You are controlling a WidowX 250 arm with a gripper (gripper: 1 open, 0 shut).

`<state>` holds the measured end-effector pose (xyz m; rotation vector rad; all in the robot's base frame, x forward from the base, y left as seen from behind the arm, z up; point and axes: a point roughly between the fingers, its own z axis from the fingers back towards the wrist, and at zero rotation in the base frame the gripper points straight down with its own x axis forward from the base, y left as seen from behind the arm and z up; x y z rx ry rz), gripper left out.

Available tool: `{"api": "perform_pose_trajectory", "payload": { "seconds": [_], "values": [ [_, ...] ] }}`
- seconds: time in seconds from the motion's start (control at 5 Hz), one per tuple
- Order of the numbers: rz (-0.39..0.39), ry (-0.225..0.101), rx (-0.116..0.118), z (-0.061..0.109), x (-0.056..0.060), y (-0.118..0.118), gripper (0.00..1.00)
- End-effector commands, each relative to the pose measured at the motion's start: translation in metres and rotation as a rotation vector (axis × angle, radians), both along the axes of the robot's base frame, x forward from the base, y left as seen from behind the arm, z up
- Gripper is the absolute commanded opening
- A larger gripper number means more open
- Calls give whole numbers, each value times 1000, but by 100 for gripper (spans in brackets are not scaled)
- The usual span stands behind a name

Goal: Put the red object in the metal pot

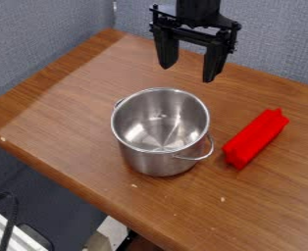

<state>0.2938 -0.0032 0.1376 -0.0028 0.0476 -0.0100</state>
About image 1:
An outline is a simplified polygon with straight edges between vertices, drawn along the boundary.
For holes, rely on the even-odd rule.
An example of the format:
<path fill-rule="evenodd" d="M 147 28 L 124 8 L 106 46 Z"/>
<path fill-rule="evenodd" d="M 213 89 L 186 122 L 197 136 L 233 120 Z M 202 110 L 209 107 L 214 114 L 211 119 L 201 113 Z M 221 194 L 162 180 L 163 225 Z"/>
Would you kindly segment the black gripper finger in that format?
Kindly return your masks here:
<path fill-rule="evenodd" d="M 178 61 L 179 40 L 174 37 L 170 29 L 154 26 L 154 44 L 158 61 L 162 68 L 169 69 Z"/>
<path fill-rule="evenodd" d="M 227 46 L 221 42 L 211 43 L 207 46 L 203 65 L 203 82 L 211 82 L 215 76 L 222 72 L 227 57 Z"/>

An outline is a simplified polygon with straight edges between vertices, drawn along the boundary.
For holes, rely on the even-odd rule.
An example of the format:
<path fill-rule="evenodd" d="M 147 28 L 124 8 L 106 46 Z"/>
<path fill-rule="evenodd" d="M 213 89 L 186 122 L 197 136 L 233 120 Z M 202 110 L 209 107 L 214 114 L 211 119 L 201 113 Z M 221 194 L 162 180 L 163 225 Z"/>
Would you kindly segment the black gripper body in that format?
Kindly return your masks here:
<path fill-rule="evenodd" d="M 219 7 L 221 0 L 175 0 L 174 5 L 152 4 L 150 10 L 155 18 L 171 18 L 178 25 L 186 25 L 190 28 L 214 27 L 221 31 L 227 31 L 227 48 L 233 53 L 241 23 L 227 18 L 219 12 Z"/>

